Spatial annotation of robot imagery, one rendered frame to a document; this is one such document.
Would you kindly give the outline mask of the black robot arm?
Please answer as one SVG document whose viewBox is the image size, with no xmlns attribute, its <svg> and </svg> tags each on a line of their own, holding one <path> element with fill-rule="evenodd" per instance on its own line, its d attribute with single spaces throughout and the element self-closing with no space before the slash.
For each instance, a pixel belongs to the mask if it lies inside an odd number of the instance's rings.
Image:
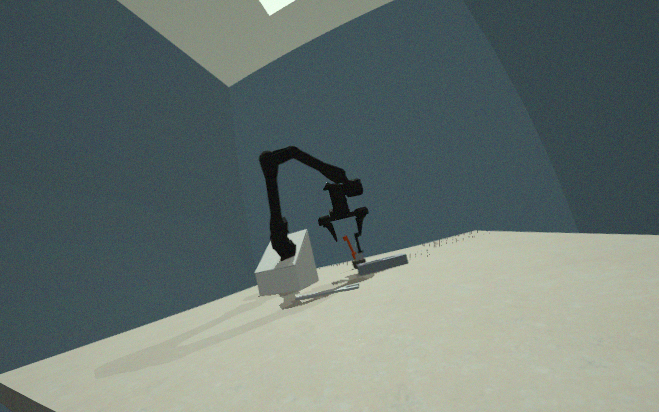
<svg viewBox="0 0 659 412">
<path fill-rule="evenodd" d="M 270 240 L 272 248 L 280 255 L 281 261 L 295 255 L 296 245 L 287 238 L 289 233 L 288 223 L 285 217 L 281 217 L 278 196 L 278 169 L 279 165 L 291 159 L 298 161 L 318 170 L 334 184 L 326 183 L 323 190 L 329 190 L 330 198 L 353 197 L 363 194 L 361 180 L 356 178 L 349 180 L 345 170 L 337 166 L 324 163 L 321 160 L 300 151 L 295 146 L 289 146 L 275 151 L 264 151 L 260 155 L 260 166 L 265 176 L 268 199 L 270 205 Z M 342 184 L 340 184 L 342 183 Z"/>
</svg>

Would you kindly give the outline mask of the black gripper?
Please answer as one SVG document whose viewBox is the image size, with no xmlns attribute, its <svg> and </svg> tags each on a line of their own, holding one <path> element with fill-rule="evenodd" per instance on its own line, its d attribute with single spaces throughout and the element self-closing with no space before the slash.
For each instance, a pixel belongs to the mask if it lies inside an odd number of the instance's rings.
<svg viewBox="0 0 659 412">
<path fill-rule="evenodd" d="M 330 222 L 356 216 L 355 220 L 357 222 L 359 235 L 361 236 L 364 217 L 366 217 L 366 215 L 369 213 L 367 207 L 357 208 L 355 211 L 350 212 L 347 204 L 347 198 L 345 196 L 332 199 L 331 202 L 335 216 L 331 216 L 331 217 L 329 215 L 321 216 L 318 219 L 319 226 L 326 227 L 334 237 L 335 241 L 338 242 L 333 224 Z"/>
</svg>

